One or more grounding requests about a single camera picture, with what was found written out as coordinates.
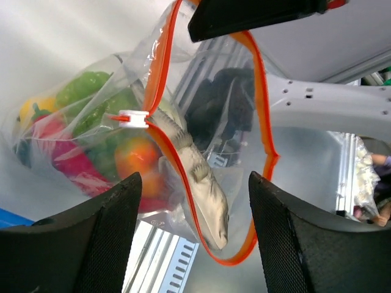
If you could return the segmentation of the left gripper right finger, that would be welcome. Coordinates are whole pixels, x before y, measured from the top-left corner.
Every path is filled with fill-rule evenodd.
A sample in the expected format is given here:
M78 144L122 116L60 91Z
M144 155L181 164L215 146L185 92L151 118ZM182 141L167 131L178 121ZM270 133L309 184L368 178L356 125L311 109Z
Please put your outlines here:
M249 197L269 292L389 292L390 229L326 212L256 172Z

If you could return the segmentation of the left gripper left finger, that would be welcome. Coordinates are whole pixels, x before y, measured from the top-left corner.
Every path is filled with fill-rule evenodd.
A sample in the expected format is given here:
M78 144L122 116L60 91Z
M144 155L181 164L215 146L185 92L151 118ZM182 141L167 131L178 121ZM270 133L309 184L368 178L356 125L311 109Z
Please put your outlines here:
M142 180L31 226L1 230L1 292L121 292Z

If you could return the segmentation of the dark green cucumber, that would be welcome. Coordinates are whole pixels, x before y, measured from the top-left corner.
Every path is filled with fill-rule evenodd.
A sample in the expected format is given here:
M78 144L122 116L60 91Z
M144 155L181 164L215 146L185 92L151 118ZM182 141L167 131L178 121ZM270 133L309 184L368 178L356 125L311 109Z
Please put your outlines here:
M55 105L65 110L67 124L74 124L74 137L100 125L104 114L139 107L130 87L98 94L111 76L105 71L85 71L57 93Z

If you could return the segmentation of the clear zip top bag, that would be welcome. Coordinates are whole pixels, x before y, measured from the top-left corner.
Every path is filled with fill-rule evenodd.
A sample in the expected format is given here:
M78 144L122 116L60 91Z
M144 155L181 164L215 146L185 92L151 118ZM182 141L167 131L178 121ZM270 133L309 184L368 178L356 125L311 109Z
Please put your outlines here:
M122 114L113 116L112 119L119 121L122 127L134 128L134 122L142 124L142 130L147 132L157 143L181 178L182 185L186 190L191 217L195 222L197 232L200 233L200 214L196 211L195 193L191 191L189 175L185 172L184 160L179 157L178 151L174 148L174 141L169 138L167 131L150 120L154 114L157 114L158 106L161 104L161 98L163 97L180 6L181 1L175 1L168 6L167 11L162 15L163 24L159 27L159 36L156 37L151 53L152 64L148 71L147 89L142 110L134 112L126 110ZM263 174L270 179L279 155L275 149L272 136L268 86L263 58L257 42L249 30L234 29L230 36L236 42L245 46L253 56L255 106L260 125L261 142L267 155ZM32 176L11 171L14 164L10 162L9 155L3 154L1 156L1 164L1 208L14 214L34 218L34 212L38 209L39 195L34 193Z

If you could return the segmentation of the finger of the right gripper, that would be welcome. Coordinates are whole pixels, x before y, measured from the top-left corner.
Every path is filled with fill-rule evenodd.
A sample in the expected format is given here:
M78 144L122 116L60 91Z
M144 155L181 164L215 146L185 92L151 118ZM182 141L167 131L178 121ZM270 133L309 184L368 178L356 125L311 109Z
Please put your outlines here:
M188 31L193 42L298 20L327 10L326 0L203 0Z

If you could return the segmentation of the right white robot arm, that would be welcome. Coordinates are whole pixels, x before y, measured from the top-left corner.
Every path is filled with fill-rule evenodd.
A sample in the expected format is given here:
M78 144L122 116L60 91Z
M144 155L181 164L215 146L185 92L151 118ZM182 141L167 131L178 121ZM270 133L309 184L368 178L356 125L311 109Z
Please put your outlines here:
M351 85L390 66L389 1L349 1L251 33L272 67L267 82L274 126L390 140L390 88Z

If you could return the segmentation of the grey toy fish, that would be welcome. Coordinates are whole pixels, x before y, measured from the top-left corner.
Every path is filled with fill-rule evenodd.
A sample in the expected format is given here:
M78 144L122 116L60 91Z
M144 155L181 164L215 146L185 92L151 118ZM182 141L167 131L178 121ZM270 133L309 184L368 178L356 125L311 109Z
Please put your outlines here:
M179 155L208 248L222 250L228 244L228 201L214 170L194 143L174 106L162 100L148 120L168 136Z

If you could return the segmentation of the red chili pepper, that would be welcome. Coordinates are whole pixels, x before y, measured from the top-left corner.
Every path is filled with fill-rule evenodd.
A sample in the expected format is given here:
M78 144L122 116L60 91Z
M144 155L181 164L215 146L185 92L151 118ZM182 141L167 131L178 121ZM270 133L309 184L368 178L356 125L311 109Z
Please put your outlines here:
M96 197L112 187L100 174L83 149L65 131L59 114L46 114L33 121L32 137L52 166L65 175L85 195Z

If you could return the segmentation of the yellow orange mango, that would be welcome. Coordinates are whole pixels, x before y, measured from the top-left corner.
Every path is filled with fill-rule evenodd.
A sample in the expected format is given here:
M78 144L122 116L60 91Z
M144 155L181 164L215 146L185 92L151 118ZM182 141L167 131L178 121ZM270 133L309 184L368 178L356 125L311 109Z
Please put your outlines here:
M20 108L17 121L20 123L31 120L34 121L37 117L51 114L55 111L57 111L55 97L31 98Z

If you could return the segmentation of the green grape bunch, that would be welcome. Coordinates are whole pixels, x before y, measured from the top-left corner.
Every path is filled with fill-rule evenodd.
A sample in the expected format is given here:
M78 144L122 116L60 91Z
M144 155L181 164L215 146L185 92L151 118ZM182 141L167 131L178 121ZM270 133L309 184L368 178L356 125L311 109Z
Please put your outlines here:
M114 159L115 149L125 138L122 131L115 131L85 149L96 170L113 183L119 180Z

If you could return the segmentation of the red orange mango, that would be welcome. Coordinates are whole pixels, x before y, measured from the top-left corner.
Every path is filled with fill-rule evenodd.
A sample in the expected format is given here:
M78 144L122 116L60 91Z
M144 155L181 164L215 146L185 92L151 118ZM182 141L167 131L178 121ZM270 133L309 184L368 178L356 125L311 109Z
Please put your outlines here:
M132 137L124 140L115 149L114 158L120 179L139 172L142 177L142 197L160 197L163 188L163 178L158 171L160 152L150 139Z

